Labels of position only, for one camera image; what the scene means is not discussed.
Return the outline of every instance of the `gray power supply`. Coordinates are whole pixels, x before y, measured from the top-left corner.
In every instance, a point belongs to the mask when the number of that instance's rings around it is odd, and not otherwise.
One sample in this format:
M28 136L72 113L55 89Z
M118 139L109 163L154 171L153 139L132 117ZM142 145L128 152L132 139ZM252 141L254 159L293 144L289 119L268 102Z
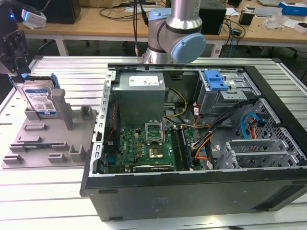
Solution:
M165 100L163 73L120 73L113 86L118 99L122 127L144 127L150 120L161 121Z

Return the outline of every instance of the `table leg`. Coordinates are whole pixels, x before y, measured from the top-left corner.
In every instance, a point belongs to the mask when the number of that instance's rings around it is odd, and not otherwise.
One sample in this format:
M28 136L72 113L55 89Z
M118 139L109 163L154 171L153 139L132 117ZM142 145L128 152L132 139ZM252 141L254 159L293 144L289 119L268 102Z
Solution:
M99 41L94 41L94 42L95 42L95 50L96 50L96 53L100 53Z
M261 56L268 56L268 55L270 55L271 50L272 50L271 46L263 46L262 47Z
M56 38L55 40L58 46L59 54L61 56L69 56L67 46L63 38Z
M222 50L222 47L223 47L223 44L224 42L216 42L214 43L213 45L213 49L212 49L212 52L211 52L211 58L218 58L220 53L221 53L221 50Z

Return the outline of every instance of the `ram slot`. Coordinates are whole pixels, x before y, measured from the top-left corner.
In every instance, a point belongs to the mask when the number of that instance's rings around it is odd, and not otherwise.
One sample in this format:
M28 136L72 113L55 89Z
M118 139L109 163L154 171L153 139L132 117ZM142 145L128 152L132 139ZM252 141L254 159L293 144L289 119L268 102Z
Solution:
M184 141L181 130L172 130L171 132L174 157L177 171L189 170L188 161L185 155Z
M183 141L183 144L184 144L184 153L185 153L186 158L187 158L187 164L188 164L189 169L191 169L191 168L193 168L193 161L192 161L191 153L189 151L186 135L184 134L183 128L181 129L181 137L182 137L182 141Z

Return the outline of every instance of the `chip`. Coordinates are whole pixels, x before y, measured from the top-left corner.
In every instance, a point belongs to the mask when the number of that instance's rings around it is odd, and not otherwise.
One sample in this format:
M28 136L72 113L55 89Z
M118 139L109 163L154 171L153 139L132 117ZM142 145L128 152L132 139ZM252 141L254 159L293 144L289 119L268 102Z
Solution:
M163 158L163 148L161 145L151 145L149 146L149 158Z

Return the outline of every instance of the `motherboard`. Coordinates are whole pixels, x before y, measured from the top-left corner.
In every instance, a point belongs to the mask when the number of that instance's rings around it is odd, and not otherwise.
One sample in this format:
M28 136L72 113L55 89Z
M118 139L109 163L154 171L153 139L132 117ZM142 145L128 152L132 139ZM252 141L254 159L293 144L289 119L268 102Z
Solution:
M150 141L160 136L163 142ZM190 128L151 127L148 132L146 128L122 128L119 152L117 156L107 156L108 168L119 173L186 170L192 167L193 141Z

